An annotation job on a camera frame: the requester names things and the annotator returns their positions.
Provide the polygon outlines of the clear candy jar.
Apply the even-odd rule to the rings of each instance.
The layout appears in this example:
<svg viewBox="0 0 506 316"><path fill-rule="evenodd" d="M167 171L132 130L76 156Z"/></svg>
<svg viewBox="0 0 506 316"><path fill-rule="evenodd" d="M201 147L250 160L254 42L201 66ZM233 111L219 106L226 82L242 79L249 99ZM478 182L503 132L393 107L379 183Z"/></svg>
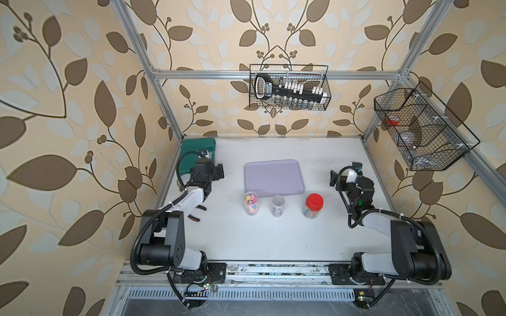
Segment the clear candy jar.
<svg viewBox="0 0 506 316"><path fill-rule="evenodd" d="M303 207L303 215L309 219L313 219L318 216L319 212L323 208L323 201L319 199L306 199Z"/></svg>

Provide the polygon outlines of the red jar lid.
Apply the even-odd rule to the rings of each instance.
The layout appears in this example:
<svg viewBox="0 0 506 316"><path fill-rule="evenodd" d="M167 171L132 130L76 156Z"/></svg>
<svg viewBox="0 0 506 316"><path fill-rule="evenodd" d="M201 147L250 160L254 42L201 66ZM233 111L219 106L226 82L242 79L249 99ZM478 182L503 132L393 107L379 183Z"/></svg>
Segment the red jar lid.
<svg viewBox="0 0 506 316"><path fill-rule="evenodd" d="M306 206L311 211L320 211L324 206L324 199L319 194L311 194L306 199Z"/></svg>

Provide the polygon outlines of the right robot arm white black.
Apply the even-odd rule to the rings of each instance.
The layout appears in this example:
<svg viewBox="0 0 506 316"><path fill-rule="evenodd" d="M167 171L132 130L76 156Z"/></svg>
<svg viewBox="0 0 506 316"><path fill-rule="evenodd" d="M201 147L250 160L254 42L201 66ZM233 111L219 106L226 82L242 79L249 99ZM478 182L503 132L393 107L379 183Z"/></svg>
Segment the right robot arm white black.
<svg viewBox="0 0 506 316"><path fill-rule="evenodd" d="M433 285L451 278L452 267L435 226L374 207L374 182L363 175L362 163L331 171L329 184L344 203L350 229L369 228L390 240L388 251L356 252L348 266L330 265L334 283L384 284L391 279Z"/></svg>

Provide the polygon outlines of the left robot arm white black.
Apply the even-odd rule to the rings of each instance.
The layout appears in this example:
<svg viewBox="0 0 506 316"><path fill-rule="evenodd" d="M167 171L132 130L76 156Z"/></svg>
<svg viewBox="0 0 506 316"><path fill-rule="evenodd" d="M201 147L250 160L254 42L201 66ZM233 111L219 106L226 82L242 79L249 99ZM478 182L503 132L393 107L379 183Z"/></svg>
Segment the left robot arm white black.
<svg viewBox="0 0 506 316"><path fill-rule="evenodd" d="M191 217L194 209L202 209L203 202L212 191L212 183L224 178L222 164L197 151L183 154L197 155L190 178L184 182L176 169L181 195L160 209L145 211L141 217L140 231L130 252L130 267L137 275L151 275L162 271L189 273L200 278L208 274L207 257L203 251L186 246L184 219Z"/></svg>

